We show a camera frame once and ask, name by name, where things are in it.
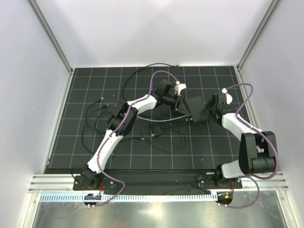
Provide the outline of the black network switch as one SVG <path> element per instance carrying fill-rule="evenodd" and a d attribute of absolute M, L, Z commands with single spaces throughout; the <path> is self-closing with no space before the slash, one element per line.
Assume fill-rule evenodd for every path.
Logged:
<path fill-rule="evenodd" d="M 207 122 L 208 117 L 205 113 L 205 104 L 202 96 L 196 96 L 186 99 L 186 104 L 189 109 L 189 113 L 193 119 L 193 122 Z"/>

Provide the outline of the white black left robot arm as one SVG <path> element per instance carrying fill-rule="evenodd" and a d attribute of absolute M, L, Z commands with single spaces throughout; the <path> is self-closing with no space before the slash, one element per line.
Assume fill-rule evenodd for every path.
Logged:
<path fill-rule="evenodd" d="M 190 112 L 181 92 L 187 88 L 185 83 L 175 80 L 175 85 L 164 80 L 161 87 L 149 88 L 148 94 L 133 101 L 119 102 L 111 111 L 104 138 L 91 160 L 81 169 L 84 185 L 90 190 L 99 188 L 102 178 L 100 174 L 117 144 L 130 133 L 138 115 L 165 104 L 178 111 L 182 106 L 183 116 Z"/>

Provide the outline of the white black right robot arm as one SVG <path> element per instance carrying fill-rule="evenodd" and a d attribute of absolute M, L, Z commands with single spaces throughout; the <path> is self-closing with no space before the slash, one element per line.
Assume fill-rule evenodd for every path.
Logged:
<path fill-rule="evenodd" d="M 208 120 L 230 131 L 240 142 L 238 160 L 218 165 L 214 183 L 219 188 L 227 187 L 238 178 L 255 177 L 260 180 L 273 178 L 279 169 L 276 137 L 245 121 L 238 111 L 230 108 L 232 96 L 224 88 L 213 94 L 203 113 Z"/>

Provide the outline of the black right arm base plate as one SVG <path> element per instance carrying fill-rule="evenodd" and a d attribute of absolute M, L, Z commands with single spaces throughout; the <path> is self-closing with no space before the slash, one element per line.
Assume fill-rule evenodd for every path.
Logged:
<path fill-rule="evenodd" d="M 198 186 L 202 190 L 242 189 L 242 182 L 237 178 L 222 178 L 213 172 L 200 173 L 197 177 Z"/>

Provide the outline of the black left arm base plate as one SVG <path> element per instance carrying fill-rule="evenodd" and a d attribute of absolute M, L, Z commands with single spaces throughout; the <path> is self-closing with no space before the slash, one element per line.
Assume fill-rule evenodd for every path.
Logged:
<path fill-rule="evenodd" d="M 79 175 L 74 177 L 73 190 L 105 190 L 112 191 L 116 190 L 116 182 L 105 177 L 99 173 L 85 173 L 81 172 Z"/>

